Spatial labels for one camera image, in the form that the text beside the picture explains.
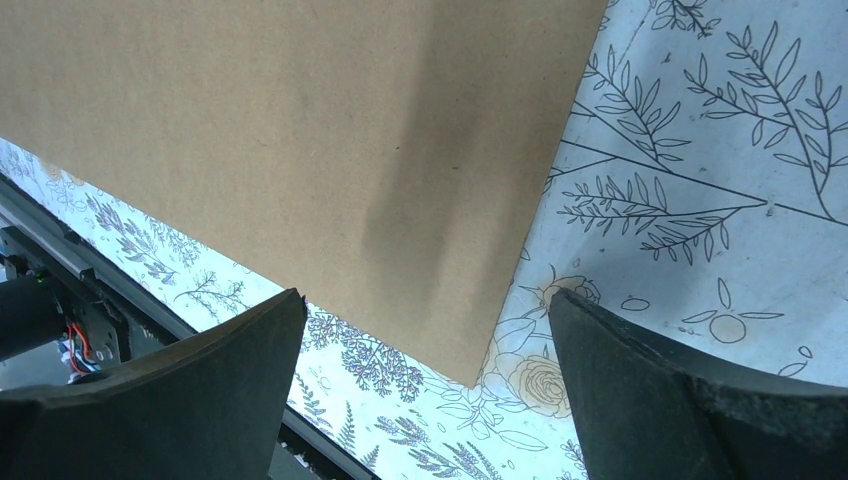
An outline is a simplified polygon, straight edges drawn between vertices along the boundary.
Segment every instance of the cable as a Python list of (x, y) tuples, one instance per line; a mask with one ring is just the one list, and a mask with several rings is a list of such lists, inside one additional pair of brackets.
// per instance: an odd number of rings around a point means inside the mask
[(71, 327), (77, 332), (77, 335), (82, 339), (82, 358), (88, 362), (93, 362), (91, 359), (91, 347), (88, 345), (88, 338), (82, 333), (82, 329), (79, 328), (79, 325), (76, 322), (71, 323)]
[(88, 372), (83, 371), (77, 366), (76, 348), (74, 347), (74, 331), (70, 325), (68, 326), (68, 346), (70, 347), (69, 359), (71, 361), (71, 368), (79, 374), (87, 374)]

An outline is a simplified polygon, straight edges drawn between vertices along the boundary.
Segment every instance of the brown cardboard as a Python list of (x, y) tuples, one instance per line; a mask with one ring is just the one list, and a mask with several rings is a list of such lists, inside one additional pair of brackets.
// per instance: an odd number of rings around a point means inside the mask
[(471, 385), (604, 4), (3, 0), (0, 136)]

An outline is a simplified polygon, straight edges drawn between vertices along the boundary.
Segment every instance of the rose illustration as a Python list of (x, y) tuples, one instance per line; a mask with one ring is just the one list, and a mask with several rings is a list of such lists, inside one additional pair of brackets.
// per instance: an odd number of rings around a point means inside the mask
[(70, 173), (68, 173), (68, 178), (70, 178), (71, 181), (74, 182), (74, 185), (76, 185), (78, 187), (82, 187), (83, 185), (85, 185), (84, 181), (82, 181), (81, 179), (71, 175)]
[(553, 280), (551, 280), (551, 283), (547, 286), (521, 287), (524, 290), (531, 292), (539, 299), (540, 307), (543, 307), (545, 310), (549, 310), (551, 300), (554, 298), (554, 295), (563, 288), (571, 290), (590, 302), (598, 303), (600, 301), (601, 294), (598, 292), (598, 288), (595, 287), (595, 284), (588, 278), (582, 275), (557, 278), (556, 269), (553, 266), (551, 266), (551, 271), (553, 272)]
[(565, 418), (571, 415), (571, 404), (557, 362), (541, 355), (525, 358), (514, 353), (502, 353), (496, 363), (499, 374), (486, 375), (484, 383), (487, 388), (501, 390), (497, 387), (505, 386), (528, 409), (546, 417)]
[(50, 162), (45, 162), (42, 159), (38, 159), (38, 163), (41, 164), (41, 169), (44, 170), (44, 173), (50, 177), (54, 182), (58, 182), (62, 180), (62, 169), (53, 165)]

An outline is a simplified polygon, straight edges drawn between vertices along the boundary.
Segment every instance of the black metal frame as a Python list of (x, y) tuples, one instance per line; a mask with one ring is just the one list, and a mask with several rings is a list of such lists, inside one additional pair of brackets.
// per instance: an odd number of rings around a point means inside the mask
[(721, 360), (568, 290), (550, 320), (590, 477), (846, 478), (848, 389)]
[[(151, 328), (160, 327), (158, 330), (161, 336), (177, 341), (197, 333), (171, 309), (141, 288), (112, 261), (3, 175), (0, 175), (0, 216), (6, 217), (63, 267), (79, 276), (80, 280), (100, 281), (118, 292), (133, 308), (137, 308), (156, 322)], [(94, 272), (96, 279), (91, 277), (91, 272)], [(361, 462), (287, 406), (282, 419), (281, 440), (289, 443), (295, 436), (303, 440), (303, 447), (297, 453), (303, 454), (316, 470), (316, 474), (324, 473), (328, 478), (342, 478), (340, 475), (347, 475), (357, 480), (377, 478)], [(282, 462), (277, 457), (278, 455), (275, 455), (272, 471), (274, 465), (279, 467), (281, 463), (289, 463), (289, 459)]]

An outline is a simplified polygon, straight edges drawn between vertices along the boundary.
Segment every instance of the white patterned surface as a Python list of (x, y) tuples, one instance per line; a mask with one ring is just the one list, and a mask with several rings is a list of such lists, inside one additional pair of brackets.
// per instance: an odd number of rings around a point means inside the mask
[[(848, 385), (843, 2), (612, 0), (468, 390), (317, 307), (289, 402), (383, 478), (585, 476), (547, 307)], [(280, 287), (12, 146), (0, 169), (203, 330)]]

